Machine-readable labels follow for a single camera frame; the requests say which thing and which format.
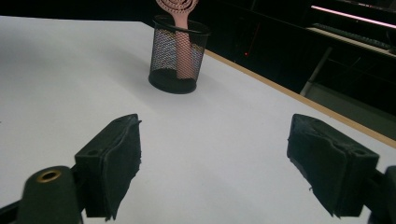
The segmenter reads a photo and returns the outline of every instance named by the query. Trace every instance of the pen holder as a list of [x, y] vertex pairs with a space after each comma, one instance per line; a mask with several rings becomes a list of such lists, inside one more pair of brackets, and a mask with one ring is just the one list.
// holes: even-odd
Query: pen holder
[[188, 30], [181, 29], [165, 15], [155, 16], [154, 23], [149, 83], [171, 93], [194, 91], [209, 29], [196, 21], [188, 21]]

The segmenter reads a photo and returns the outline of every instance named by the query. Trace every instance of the black mesh cup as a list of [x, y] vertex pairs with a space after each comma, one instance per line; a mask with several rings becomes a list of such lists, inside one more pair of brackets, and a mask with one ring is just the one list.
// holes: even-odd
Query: black mesh cup
[[162, 91], [189, 93], [196, 89], [209, 29], [188, 21], [189, 29], [175, 26], [171, 16], [155, 16], [148, 81]]

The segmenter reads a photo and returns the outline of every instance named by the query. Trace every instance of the light bar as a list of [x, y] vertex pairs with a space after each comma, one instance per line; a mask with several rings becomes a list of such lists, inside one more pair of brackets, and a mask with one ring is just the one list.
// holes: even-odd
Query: light bar
[[382, 22], [382, 21], [373, 21], [373, 20], [370, 20], [370, 19], [366, 19], [366, 18], [363, 18], [363, 17], [358, 17], [358, 16], [346, 14], [344, 12], [339, 12], [339, 11], [327, 9], [327, 8], [324, 8], [324, 7], [316, 7], [316, 6], [311, 6], [311, 7], [313, 9], [329, 12], [329, 13], [340, 15], [340, 16], [343, 16], [343, 17], [348, 17], [348, 18], [351, 18], [351, 19], [359, 20], [359, 21], [367, 21], [367, 22], [370, 22], [370, 23], [373, 23], [373, 24], [382, 25], [382, 26], [386, 26], [386, 27], [389, 27], [389, 28], [392, 28], [392, 29], [396, 29], [396, 25], [392, 25], [392, 24], [385, 23], [385, 22]]

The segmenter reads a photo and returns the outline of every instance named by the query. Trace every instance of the keyboard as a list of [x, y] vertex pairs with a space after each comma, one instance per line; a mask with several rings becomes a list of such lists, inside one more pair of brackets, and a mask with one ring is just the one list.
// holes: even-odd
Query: keyboard
[[312, 24], [312, 26], [315, 28], [318, 28], [319, 30], [327, 31], [327, 32], [335, 34], [335, 35], [340, 35], [340, 36], [343, 36], [343, 37], [346, 37], [349, 39], [353, 39], [353, 40], [359, 41], [361, 43], [377, 47], [379, 49], [388, 50], [391, 48], [391, 45], [386, 44], [384, 42], [381, 42], [381, 41], [378, 41], [375, 39], [371, 39], [371, 38], [368, 38], [365, 36], [361, 36], [361, 35], [355, 35], [350, 32], [339, 30], [339, 29], [336, 29], [336, 28], [328, 26], [328, 25], [314, 23], [314, 24]]

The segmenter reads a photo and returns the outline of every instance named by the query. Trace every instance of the table top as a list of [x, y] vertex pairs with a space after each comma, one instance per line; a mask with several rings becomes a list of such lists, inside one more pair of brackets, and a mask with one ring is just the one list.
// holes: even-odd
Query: table top
[[115, 223], [366, 223], [367, 208], [331, 217], [309, 190], [286, 156], [291, 117], [357, 140], [381, 156], [381, 172], [395, 163], [392, 142], [210, 52], [194, 92], [155, 89], [152, 37], [135, 21], [0, 17], [0, 206], [21, 198], [30, 175], [71, 167], [111, 120], [136, 113], [142, 164]]

